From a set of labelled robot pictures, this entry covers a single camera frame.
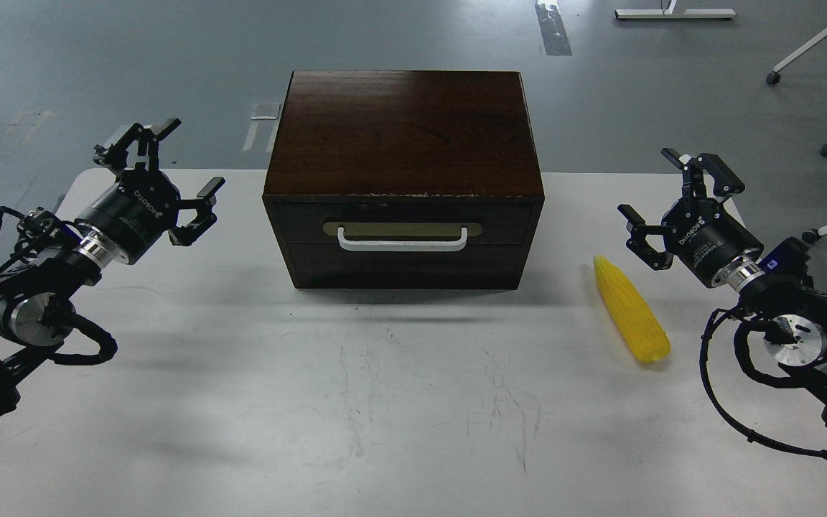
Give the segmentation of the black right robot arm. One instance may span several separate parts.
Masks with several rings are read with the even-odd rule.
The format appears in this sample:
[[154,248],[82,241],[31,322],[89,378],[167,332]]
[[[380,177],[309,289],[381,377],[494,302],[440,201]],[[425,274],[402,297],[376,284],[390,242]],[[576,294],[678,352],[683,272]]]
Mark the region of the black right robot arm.
[[808,275],[808,247],[787,238],[768,254],[725,208],[744,183],[716,154],[690,157],[671,148],[662,155],[680,170],[681,196],[660,225],[648,225],[629,204],[627,248],[650,268],[668,269],[679,259],[708,289],[729,286],[735,307],[716,309],[701,336],[698,367],[710,403],[749,442],[788,454],[827,460],[827,451],[784,444],[748,428],[722,408],[708,371],[709,343],[726,320],[737,320],[733,351],[749,379],[776,389],[804,389],[823,403],[827,426],[827,294]]

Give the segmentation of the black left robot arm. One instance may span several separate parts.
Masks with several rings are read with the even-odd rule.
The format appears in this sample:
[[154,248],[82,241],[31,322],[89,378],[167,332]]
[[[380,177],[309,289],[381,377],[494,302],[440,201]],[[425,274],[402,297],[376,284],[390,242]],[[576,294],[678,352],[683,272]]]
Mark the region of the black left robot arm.
[[76,311],[71,297],[101,280],[112,262],[135,264],[163,235],[190,246],[217,216],[213,177],[185,199],[159,167],[159,145],[180,127],[132,124],[94,149],[114,183],[73,220],[37,208],[0,206],[0,416],[20,400],[19,383],[46,361],[98,365],[118,351],[114,337]]

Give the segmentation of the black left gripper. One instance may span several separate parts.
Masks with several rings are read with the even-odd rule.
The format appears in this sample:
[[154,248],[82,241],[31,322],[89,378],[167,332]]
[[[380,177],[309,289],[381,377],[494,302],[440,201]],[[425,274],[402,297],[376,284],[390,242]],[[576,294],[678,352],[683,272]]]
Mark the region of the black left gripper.
[[[134,122],[94,147],[96,166],[121,179],[82,210],[75,222],[118,246],[121,263],[140,261],[167,231],[173,246],[191,246],[218,219],[213,207],[225,184],[223,177],[211,177],[194,199],[180,200],[177,187],[160,172],[159,144],[181,124],[179,118],[147,126]],[[181,210],[194,210],[195,218],[178,226]]]

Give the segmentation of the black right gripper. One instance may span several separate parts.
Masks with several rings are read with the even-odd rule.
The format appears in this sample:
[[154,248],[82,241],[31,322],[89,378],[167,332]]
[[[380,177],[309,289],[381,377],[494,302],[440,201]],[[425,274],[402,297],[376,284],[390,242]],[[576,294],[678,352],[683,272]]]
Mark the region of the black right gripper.
[[[718,287],[722,269],[739,256],[757,259],[764,251],[764,245],[721,206],[746,186],[718,154],[692,157],[673,148],[660,153],[681,171],[681,196],[663,216],[663,225],[647,225],[633,206],[618,205],[630,234],[625,246],[653,271],[669,269],[677,256],[706,288]],[[666,250],[657,251],[647,236],[664,238]]]

